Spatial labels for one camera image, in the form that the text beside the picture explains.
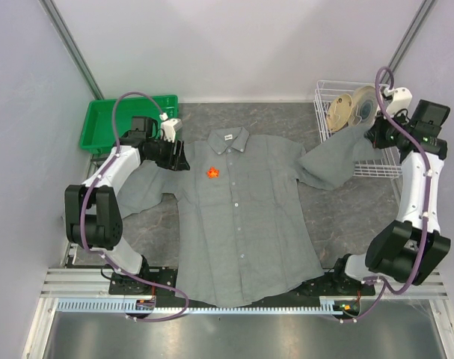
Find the orange maple leaf brooch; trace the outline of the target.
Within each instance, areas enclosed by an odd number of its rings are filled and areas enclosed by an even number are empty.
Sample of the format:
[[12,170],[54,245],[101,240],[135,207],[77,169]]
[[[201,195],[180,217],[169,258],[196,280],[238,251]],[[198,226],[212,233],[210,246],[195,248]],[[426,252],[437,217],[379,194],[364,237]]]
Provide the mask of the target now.
[[206,175],[209,179],[216,179],[220,177],[220,170],[215,167],[210,167],[206,172]]

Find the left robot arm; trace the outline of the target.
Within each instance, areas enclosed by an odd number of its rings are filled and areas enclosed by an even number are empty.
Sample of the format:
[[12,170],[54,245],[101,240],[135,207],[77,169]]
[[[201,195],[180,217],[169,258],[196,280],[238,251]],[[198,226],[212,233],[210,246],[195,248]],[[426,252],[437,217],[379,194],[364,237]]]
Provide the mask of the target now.
[[115,132],[115,143],[99,169],[81,185],[64,192],[66,234],[69,242],[99,254],[135,294],[151,286],[150,268],[144,256],[123,238],[123,220],[117,194],[130,174],[144,161],[167,171],[188,171],[184,142],[175,139],[180,119],[161,114],[160,125],[150,117],[133,117],[124,135]]

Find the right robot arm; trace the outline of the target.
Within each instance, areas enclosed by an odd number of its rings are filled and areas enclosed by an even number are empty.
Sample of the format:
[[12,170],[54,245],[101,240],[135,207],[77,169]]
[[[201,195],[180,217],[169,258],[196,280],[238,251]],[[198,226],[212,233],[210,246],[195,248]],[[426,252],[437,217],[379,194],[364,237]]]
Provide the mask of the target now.
[[412,117],[404,114],[368,131],[378,148],[396,147],[402,168],[402,193],[396,219],[370,243],[363,255],[345,256],[343,269],[330,275],[333,291],[344,295],[357,280],[390,277],[419,286],[449,253],[451,241],[441,235],[438,220],[438,185],[448,146],[438,137],[450,108],[420,100]]

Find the grey button shirt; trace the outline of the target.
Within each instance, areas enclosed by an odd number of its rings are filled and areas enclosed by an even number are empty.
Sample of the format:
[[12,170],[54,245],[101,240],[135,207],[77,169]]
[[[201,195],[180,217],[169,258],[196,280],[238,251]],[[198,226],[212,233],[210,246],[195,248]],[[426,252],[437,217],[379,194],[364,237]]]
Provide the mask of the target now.
[[[279,295],[323,270],[307,232],[298,184],[333,190],[355,164],[381,154],[364,128],[349,128],[312,150],[242,127],[215,129],[185,146],[189,171],[153,162],[135,170],[117,201],[123,217],[177,199],[180,252],[177,288],[190,299],[238,307]],[[209,179],[210,167],[220,177]]]

